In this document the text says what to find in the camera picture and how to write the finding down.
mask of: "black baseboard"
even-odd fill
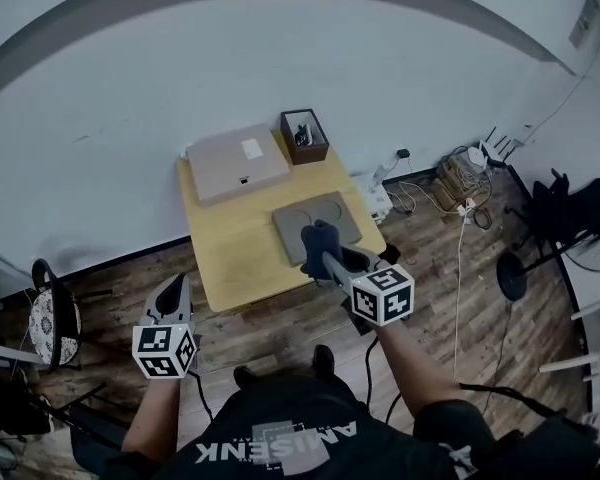
[[[73,281],[74,279],[79,279],[89,274],[93,274],[94,272],[104,270],[105,268],[115,267],[126,261],[135,260],[137,258],[141,258],[142,256],[147,256],[149,254],[154,254],[156,252],[164,251],[166,249],[171,249],[172,247],[176,247],[177,245],[185,244],[189,240],[191,240],[191,237],[189,235],[183,236],[182,238],[176,238],[175,240],[171,240],[169,242],[154,245],[153,247],[132,252],[130,254],[125,254],[124,256],[119,256],[117,258],[113,258],[112,260],[105,261],[104,263],[98,263],[97,265],[93,265],[92,267],[87,267],[85,269],[72,272],[71,274],[60,276],[60,279],[62,281]]]
[[[509,174],[511,174],[511,177],[514,179],[514,181],[518,185],[518,188],[522,192],[522,195],[525,197],[525,199],[527,201],[531,201],[531,199],[532,199],[531,193],[529,192],[529,190],[527,189],[527,186],[524,184],[524,182],[522,181],[522,179],[520,178],[520,176],[518,175],[516,170],[513,168],[513,166],[507,165],[507,170],[509,171]],[[550,240],[548,242],[549,242],[549,246],[551,247],[551,253],[557,254],[558,246],[556,245],[556,243],[552,242]],[[557,255],[555,257],[555,261],[558,264],[558,268],[560,269],[560,274],[562,274],[562,280],[564,281],[564,284],[567,287],[567,293],[569,294],[569,300],[571,301],[571,307],[573,308],[573,312],[577,313],[580,311],[580,304],[578,304],[578,299],[576,298],[576,292],[573,289],[573,284],[571,284],[571,278],[569,277],[569,273],[567,272],[567,267],[564,264],[562,255]],[[580,337],[582,339],[584,353],[588,354],[589,353],[589,344],[587,343],[587,334],[585,333],[585,330],[584,330],[584,323],[582,322],[581,318],[578,318],[573,323],[576,327],[576,331],[578,332],[578,334],[580,335]],[[587,407],[588,407],[588,410],[591,411],[593,408],[593,394],[592,394],[592,390],[591,390],[591,383],[588,383],[588,384],[589,385],[587,386]]]
[[[383,185],[388,185],[390,183],[396,183],[397,181],[404,181],[410,178],[420,178],[422,176],[428,176],[435,174],[436,169],[432,167],[431,169],[425,169],[423,171],[412,172],[409,174],[404,174],[402,176],[396,176],[395,178],[387,179],[382,182]],[[94,272],[98,272],[100,270],[104,270],[106,268],[115,267],[124,263],[126,261],[135,260],[137,258],[141,258],[142,256],[147,256],[149,254],[154,254],[156,252],[164,251],[166,249],[170,249],[171,247],[176,247],[178,245],[182,245],[191,240],[189,235],[183,236],[182,238],[176,238],[175,240],[171,240],[169,242],[165,242],[163,244],[158,244],[153,247],[149,247],[147,249],[142,249],[140,251],[132,252],[130,254],[126,254],[124,256],[119,256],[109,261],[105,261],[104,263],[98,263],[97,265],[93,265],[92,267],[87,267],[82,270],[77,270],[76,272],[72,272],[71,274],[67,274],[65,276],[60,276],[62,281],[73,281],[75,279],[79,279],[81,277],[87,276],[89,274],[93,274]]]
[[[431,167],[430,169],[424,169],[422,171],[410,172],[409,174],[403,174],[402,176],[396,176],[395,178],[388,178],[382,182],[383,185],[391,185],[398,181],[406,181],[412,178],[422,178],[423,176],[434,176],[436,168]]]

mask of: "black chair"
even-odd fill
[[[555,169],[551,172],[555,181],[548,188],[536,181],[532,199],[523,206],[523,213],[505,208],[505,213],[513,212],[528,227],[522,242],[513,244],[515,250],[531,236],[538,241],[541,254],[547,241],[572,247],[590,236],[600,237],[600,178],[569,194],[567,175],[560,175]]]
[[[60,365],[69,368],[67,363],[77,354],[82,340],[82,325],[77,304],[89,297],[111,295],[113,291],[104,290],[75,296],[43,259],[35,261],[31,276],[38,292],[29,318],[31,340],[38,355],[49,365],[50,371]]]
[[[97,393],[106,388],[102,383],[68,404],[55,409],[37,398],[31,401],[47,414],[65,423],[71,433],[71,449],[76,462],[94,475],[102,475],[107,459],[120,453],[122,441],[130,424],[93,409],[83,402],[89,398],[100,400],[131,414],[136,410],[112,402]]]
[[[540,252],[540,258],[527,267],[511,252],[505,252],[498,258],[498,285],[510,301],[515,302],[524,297],[528,272],[583,240],[600,239],[600,178],[569,194],[567,176],[561,176],[555,169],[551,169],[551,172],[556,180],[548,188],[536,181],[533,184],[533,196],[523,207],[522,213],[513,208],[505,208],[505,213],[513,212],[528,227],[523,241],[513,244],[513,249],[519,249],[534,236]],[[543,252],[546,242],[552,247],[552,253],[548,255]],[[560,243],[559,248],[555,246],[556,242]]]

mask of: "floor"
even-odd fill
[[[419,182],[426,188],[428,180]],[[406,188],[417,201],[416,211],[408,215],[392,212],[380,229],[386,241],[400,249],[400,263],[416,280],[415,311],[407,323],[413,339],[452,371],[460,219],[439,212],[416,188]],[[389,190],[400,192],[397,185]],[[543,363],[580,353],[578,337],[569,320],[572,307],[557,265],[550,262],[533,271],[526,297],[513,305],[505,301],[496,283],[498,256],[524,231],[515,217],[504,215],[503,208],[521,204],[522,195],[509,173],[499,172],[493,177],[492,198],[485,205],[493,217],[491,228],[483,231],[471,223],[464,230],[457,378],[466,383],[493,384],[506,329],[497,383],[551,407],[566,407],[578,418],[586,410],[582,372],[572,369],[537,373]],[[536,258],[537,249],[530,243],[519,255],[529,263]],[[213,313],[206,304],[189,243],[69,283],[76,294],[114,291],[113,297],[82,305],[87,337],[128,351],[131,327],[140,318],[147,294],[161,280],[179,272],[187,272],[194,286],[196,332],[202,335],[198,372],[214,413],[237,389],[232,379],[235,366],[246,364],[256,373],[306,367],[318,343],[332,348],[336,373],[360,400],[366,398],[364,354],[373,336],[361,338],[354,330],[339,308],[343,300],[339,290],[308,284],[248,308]],[[0,329],[9,329],[6,339],[16,346],[25,332],[25,311],[26,307],[14,308],[0,314],[0,318],[8,318],[8,325],[3,320]],[[26,340],[24,346],[30,346]],[[105,394],[110,399],[130,406],[140,402],[147,381],[126,355],[85,343],[78,362],[81,371],[60,370],[49,375],[33,372],[30,381],[36,392],[44,393],[56,406],[101,382],[107,382]],[[384,420],[397,388],[380,347],[371,353],[371,372],[371,412]],[[467,397],[481,411],[485,409],[486,395],[467,393]],[[529,431],[540,422],[522,404],[497,395],[491,397],[485,418],[496,436],[514,428]],[[182,384],[179,444],[199,435],[207,423],[195,380],[188,378]],[[413,419],[402,401],[390,424],[411,431]],[[68,431],[60,427],[52,434],[30,439],[17,472],[22,478],[89,478],[73,461]]]

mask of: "white cable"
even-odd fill
[[[390,195],[390,196],[395,197],[398,201],[400,201],[400,206],[402,206],[402,208],[404,209],[405,212],[407,212],[407,213],[413,213],[415,211],[415,209],[416,209],[416,200],[413,197],[411,197],[410,194],[406,194],[406,195],[411,199],[411,201],[413,201],[413,208],[407,208],[404,205],[404,202],[402,201],[401,197],[398,194],[394,194],[393,192],[389,192],[388,190],[387,190],[387,194]]]
[[[429,201],[431,201],[431,202],[433,203],[433,205],[434,205],[434,206],[435,206],[435,207],[436,207],[438,210],[440,210],[442,213],[449,213],[449,214],[452,214],[452,215],[459,215],[459,214],[460,214],[459,212],[448,212],[448,211],[446,211],[446,210],[443,210],[442,208],[440,208],[440,207],[438,206],[438,203],[436,203],[436,202],[433,200],[433,198],[432,198],[432,197],[431,197],[429,194],[427,194],[427,193],[426,193],[424,190],[422,190],[422,187],[421,187],[420,185],[416,185],[415,183],[407,183],[406,181],[399,181],[399,182],[398,182],[398,185],[400,186],[400,190],[402,190],[402,192],[404,192],[404,193],[405,193],[406,195],[408,195],[409,197],[411,197],[411,195],[410,195],[410,194],[409,194],[409,193],[408,193],[408,192],[407,192],[407,191],[404,189],[404,187],[403,187],[402,185],[409,185],[409,186],[411,186],[411,187],[416,187],[416,188],[417,188],[417,189],[418,189],[420,192],[422,192],[422,193],[423,193],[423,194],[426,196],[426,198],[427,198],[427,199],[429,199]]]
[[[22,291],[24,292],[24,294],[27,296],[27,299],[29,300],[29,309],[33,309],[33,302],[31,302],[31,297],[29,297],[29,294],[27,293],[27,290],[24,289]],[[24,345],[24,340],[27,339],[28,335],[29,335],[29,324],[27,324],[27,332],[25,332],[24,336],[22,337],[22,341],[20,342],[20,346],[18,347],[18,352],[20,350],[22,350],[22,346]],[[18,366],[18,360],[17,359],[13,363],[13,369],[11,370],[11,377],[9,377],[9,380],[13,379],[13,374],[16,372],[16,366]]]
[[[396,156],[396,161],[395,161],[395,162],[393,163],[393,165],[391,166],[391,169],[389,169],[389,170],[387,171],[387,174],[385,174],[385,177],[386,177],[386,176],[388,176],[388,175],[389,175],[389,173],[390,173],[391,171],[393,171],[393,170],[396,168],[396,166],[398,165],[398,162],[399,162],[399,161],[400,161],[400,157],[399,157],[399,156]]]
[[[458,315],[460,313],[460,283],[462,282],[462,261],[460,258],[460,249],[462,247],[462,236],[464,235],[464,226],[467,223],[465,217],[462,217],[462,228],[460,229],[460,240],[458,240],[458,291],[456,292],[456,338],[453,345],[453,378],[456,378],[456,364],[458,360]]]
[[[480,185],[480,180],[466,167],[458,166],[456,174],[465,188],[472,189]]]

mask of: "chair seat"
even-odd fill
[[[46,364],[51,364],[53,355],[53,339],[55,329],[53,328],[53,299],[51,290],[42,292],[31,307],[29,314],[29,335],[38,355]],[[78,324],[78,333],[82,330],[82,321],[80,320],[80,311],[74,302],[73,307],[76,312],[76,322]],[[80,346],[78,340],[73,338],[61,339],[62,348],[60,351],[60,364],[66,364],[71,361],[78,353]]]

